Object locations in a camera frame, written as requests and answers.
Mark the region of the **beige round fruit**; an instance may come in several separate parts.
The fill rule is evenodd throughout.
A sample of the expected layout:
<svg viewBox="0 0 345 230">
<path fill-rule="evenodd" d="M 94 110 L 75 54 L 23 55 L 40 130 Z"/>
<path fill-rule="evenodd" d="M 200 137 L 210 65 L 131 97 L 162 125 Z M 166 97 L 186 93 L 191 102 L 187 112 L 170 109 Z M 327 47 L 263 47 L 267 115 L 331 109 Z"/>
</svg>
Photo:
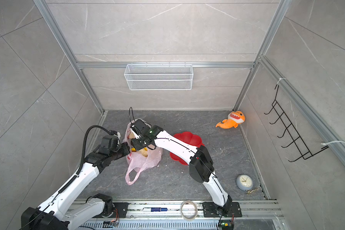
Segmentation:
<svg viewBox="0 0 345 230">
<path fill-rule="evenodd" d="M 148 151 L 147 151 L 147 148 L 143 148 L 141 150 L 138 150 L 137 151 L 139 154 L 141 154 L 142 156 L 144 157 L 148 157 Z"/>
</svg>

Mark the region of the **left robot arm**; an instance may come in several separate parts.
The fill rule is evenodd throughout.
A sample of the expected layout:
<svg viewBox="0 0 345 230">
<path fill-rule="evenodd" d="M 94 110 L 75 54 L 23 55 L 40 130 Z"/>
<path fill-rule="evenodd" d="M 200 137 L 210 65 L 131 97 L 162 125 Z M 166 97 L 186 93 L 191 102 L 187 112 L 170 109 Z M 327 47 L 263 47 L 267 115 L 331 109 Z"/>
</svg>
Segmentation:
<svg viewBox="0 0 345 230">
<path fill-rule="evenodd" d="M 70 206 L 87 185 L 112 161 L 127 156 L 130 148 L 120 142 L 120 133 L 112 131 L 102 138 L 98 148 L 87 155 L 80 172 L 37 208 L 28 208 L 21 216 L 23 230 L 74 230 L 95 216 L 111 217 L 116 214 L 112 197 L 104 194 L 91 196 L 81 207 L 69 211 Z"/>
</svg>

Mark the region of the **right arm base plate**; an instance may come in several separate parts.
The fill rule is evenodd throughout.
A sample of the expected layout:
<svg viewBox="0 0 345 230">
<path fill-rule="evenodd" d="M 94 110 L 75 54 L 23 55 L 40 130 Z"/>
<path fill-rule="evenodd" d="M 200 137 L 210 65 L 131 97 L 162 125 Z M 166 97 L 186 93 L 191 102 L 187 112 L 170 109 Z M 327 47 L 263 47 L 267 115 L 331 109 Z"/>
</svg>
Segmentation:
<svg viewBox="0 0 345 230">
<path fill-rule="evenodd" d="M 203 202 L 203 213 L 205 218 L 213 217 L 242 217 L 242 211 L 238 202 L 229 202 L 220 207 L 213 202 Z"/>
</svg>

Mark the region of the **pink plastic bag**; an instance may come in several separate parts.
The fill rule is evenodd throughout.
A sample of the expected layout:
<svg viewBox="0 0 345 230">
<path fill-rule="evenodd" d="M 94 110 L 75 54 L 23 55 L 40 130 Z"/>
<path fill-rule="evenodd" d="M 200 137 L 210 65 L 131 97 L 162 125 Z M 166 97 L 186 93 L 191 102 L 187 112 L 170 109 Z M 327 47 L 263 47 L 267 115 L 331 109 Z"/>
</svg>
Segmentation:
<svg viewBox="0 0 345 230">
<path fill-rule="evenodd" d="M 130 122 L 127 125 L 126 133 L 123 141 L 127 142 L 130 147 L 130 154 L 126 156 L 126 161 L 129 164 L 126 172 L 125 181 L 130 186 L 134 184 L 140 174 L 146 169 L 153 168 L 159 164 L 162 158 L 163 149 L 157 147 L 155 150 L 147 148 L 148 157 L 144 157 L 137 152 L 132 146 L 131 140 L 135 137 L 130 129 Z"/>
</svg>

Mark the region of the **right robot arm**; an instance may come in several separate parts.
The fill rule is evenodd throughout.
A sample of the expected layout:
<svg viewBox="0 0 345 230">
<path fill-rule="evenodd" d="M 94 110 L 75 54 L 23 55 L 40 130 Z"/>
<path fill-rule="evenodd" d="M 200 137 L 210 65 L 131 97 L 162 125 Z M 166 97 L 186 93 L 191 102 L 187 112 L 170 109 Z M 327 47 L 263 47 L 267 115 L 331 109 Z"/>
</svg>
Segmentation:
<svg viewBox="0 0 345 230">
<path fill-rule="evenodd" d="M 205 146 L 184 143 L 159 126 L 149 127 L 141 119 L 132 121 L 130 128 L 135 135 L 131 144 L 136 150 L 153 145 L 178 156 L 189 165 L 190 176 L 207 189 L 218 214 L 227 217 L 232 213 L 232 198 L 218 181 L 213 160 Z"/>
</svg>

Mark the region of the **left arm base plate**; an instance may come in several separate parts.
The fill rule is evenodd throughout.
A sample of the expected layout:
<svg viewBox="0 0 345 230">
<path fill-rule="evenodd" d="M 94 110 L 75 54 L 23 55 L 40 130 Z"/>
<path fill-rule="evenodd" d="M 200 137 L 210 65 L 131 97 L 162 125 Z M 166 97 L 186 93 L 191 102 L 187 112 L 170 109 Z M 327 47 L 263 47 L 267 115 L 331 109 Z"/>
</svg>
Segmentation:
<svg viewBox="0 0 345 230">
<path fill-rule="evenodd" d="M 116 219 L 117 217 L 125 218 L 128 210 L 128 205 L 129 203 L 127 202 L 106 203 L 101 216 L 103 218 L 112 219 Z"/>
</svg>

